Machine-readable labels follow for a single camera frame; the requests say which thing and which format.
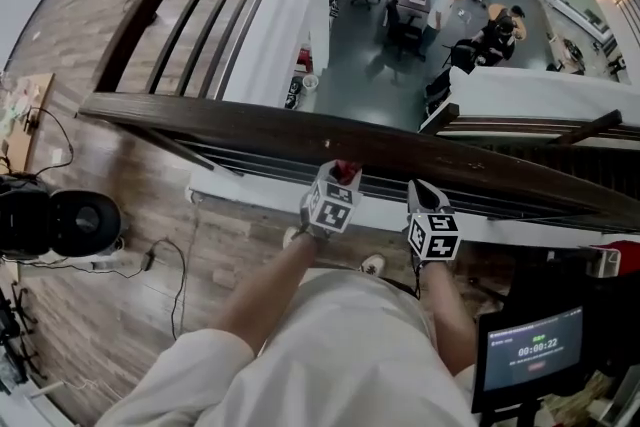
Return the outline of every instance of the red object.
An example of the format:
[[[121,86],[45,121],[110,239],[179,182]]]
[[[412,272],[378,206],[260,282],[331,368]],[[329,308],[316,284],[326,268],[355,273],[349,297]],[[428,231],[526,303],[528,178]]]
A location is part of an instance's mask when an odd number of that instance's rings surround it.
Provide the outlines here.
[[[598,246],[620,251],[620,270],[618,276],[640,271],[640,244],[630,240],[618,240],[605,246]]]
[[[349,185],[361,169],[362,164],[347,162],[346,160],[337,160],[336,166],[331,170],[331,176],[333,176],[340,185]]]
[[[304,64],[307,69],[307,73],[311,73],[311,70],[313,69],[311,66],[311,51],[306,48],[301,48],[300,52],[298,52],[297,64]]]

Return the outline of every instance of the shoe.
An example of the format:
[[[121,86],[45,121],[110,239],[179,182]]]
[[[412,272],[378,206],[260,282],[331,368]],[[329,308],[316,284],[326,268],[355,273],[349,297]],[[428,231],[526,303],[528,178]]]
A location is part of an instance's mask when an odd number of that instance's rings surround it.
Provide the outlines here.
[[[371,255],[367,258],[362,264],[360,264],[360,272],[364,272],[365,274],[369,274],[370,276],[380,277],[384,272],[385,265],[387,264],[384,256],[382,255]]]

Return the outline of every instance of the monitor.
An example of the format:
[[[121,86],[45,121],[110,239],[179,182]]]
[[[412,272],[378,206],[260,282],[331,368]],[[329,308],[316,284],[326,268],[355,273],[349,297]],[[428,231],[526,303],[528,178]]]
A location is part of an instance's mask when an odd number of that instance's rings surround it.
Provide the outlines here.
[[[582,325],[582,306],[527,322],[500,313],[481,317],[473,411],[519,404],[577,378]]]
[[[578,364],[582,308],[488,335],[484,389],[522,384]]]

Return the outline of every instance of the timer display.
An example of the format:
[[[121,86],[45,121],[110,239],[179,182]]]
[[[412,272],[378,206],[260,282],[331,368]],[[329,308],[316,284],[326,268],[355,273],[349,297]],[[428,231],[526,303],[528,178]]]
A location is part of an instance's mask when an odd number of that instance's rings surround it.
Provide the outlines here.
[[[547,349],[553,349],[554,347],[557,347],[557,346],[558,346],[558,339],[550,338],[546,342],[540,342],[535,345],[530,345],[528,347],[521,347],[520,349],[518,349],[518,356],[523,357],[523,356],[528,356],[529,354],[536,354],[538,352],[546,351]]]
[[[490,331],[484,389],[545,377],[580,362],[582,308],[529,324]]]

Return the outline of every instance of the computer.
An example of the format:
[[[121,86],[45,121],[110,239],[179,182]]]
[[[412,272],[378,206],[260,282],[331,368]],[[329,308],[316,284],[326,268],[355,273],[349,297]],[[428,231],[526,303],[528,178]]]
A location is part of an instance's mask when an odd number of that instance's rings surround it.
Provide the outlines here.
[[[533,425],[541,397],[584,385],[583,307],[544,315],[480,317],[471,411],[483,413],[481,426],[513,417],[519,425]],[[520,408],[497,412],[516,405]]]

